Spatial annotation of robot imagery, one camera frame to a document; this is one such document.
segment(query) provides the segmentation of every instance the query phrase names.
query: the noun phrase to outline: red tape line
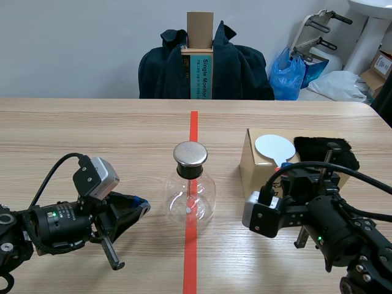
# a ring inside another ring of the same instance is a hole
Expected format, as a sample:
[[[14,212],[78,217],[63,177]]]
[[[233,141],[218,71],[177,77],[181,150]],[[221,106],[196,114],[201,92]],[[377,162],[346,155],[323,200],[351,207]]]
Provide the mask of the red tape line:
[[[197,111],[190,113],[189,141],[198,141]],[[190,182],[190,191],[187,191],[190,213],[187,213],[185,227],[183,294],[197,294],[197,203],[193,195],[197,195],[197,179]]]

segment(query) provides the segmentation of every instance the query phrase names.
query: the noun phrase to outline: metal lid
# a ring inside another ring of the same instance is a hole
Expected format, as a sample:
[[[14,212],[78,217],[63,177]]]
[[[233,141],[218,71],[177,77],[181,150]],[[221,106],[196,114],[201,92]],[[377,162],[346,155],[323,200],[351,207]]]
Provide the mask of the metal lid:
[[[200,143],[187,141],[176,146],[173,157],[183,167],[199,167],[207,160],[207,149]]]

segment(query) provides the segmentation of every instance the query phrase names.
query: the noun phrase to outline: table surface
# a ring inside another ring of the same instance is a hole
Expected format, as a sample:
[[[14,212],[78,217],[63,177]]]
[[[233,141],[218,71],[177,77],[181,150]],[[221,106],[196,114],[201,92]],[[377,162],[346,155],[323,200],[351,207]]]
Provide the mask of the table surface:
[[[299,228],[275,239],[241,224],[244,196],[239,160],[248,127],[335,130],[353,146],[360,171],[392,185],[392,131],[373,109],[348,102],[218,100],[0,99],[0,203],[26,209],[53,164],[64,154],[101,156],[120,177],[115,189],[150,201],[152,210],[115,248],[126,266],[111,270],[100,245],[32,259],[13,272],[12,293],[182,293],[184,231],[162,213],[165,179],[176,164],[173,148],[189,138],[189,115],[199,111],[205,169],[216,182],[216,210],[198,236],[199,293],[340,293],[344,268],[325,272],[312,242],[295,249]],[[68,160],[39,201],[75,201]],[[392,197],[350,179],[342,196],[359,208],[390,213]],[[392,239],[392,225],[378,222]]]

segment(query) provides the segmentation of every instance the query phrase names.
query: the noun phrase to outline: cardboard box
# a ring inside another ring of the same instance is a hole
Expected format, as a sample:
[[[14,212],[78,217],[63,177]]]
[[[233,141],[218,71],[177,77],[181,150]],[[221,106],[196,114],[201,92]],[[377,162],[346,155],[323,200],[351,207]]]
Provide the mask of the cardboard box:
[[[253,191],[259,191],[275,173],[276,164],[274,161],[262,156],[255,148],[256,139],[262,135],[268,134],[282,136],[292,143],[296,137],[339,138],[337,133],[328,130],[248,129],[246,131],[241,163],[239,164],[245,199],[248,199]],[[297,154],[289,160],[291,163],[299,161]],[[349,179],[349,176],[340,175],[340,177],[339,188],[342,188]],[[280,180],[274,183],[274,190],[275,196],[282,197]]]
[[[392,71],[392,51],[378,51],[371,65],[376,73],[387,79]]]
[[[379,50],[373,60],[371,68],[360,75],[372,90],[375,99],[385,84],[386,79],[392,71],[392,51]]]
[[[188,46],[192,49],[210,49],[213,46],[214,13],[187,13]]]
[[[213,98],[214,51],[210,49],[182,49],[183,63],[190,99]]]

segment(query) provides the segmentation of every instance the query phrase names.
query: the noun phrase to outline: white sink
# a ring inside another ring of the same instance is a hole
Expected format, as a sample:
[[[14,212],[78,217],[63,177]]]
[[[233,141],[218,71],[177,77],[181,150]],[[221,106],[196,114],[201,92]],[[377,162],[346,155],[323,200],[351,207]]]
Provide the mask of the white sink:
[[[349,4],[360,14],[392,20],[392,0],[349,0]]]
[[[348,0],[351,8],[369,16],[365,30],[344,70],[361,74],[368,70],[392,20],[392,0]]]

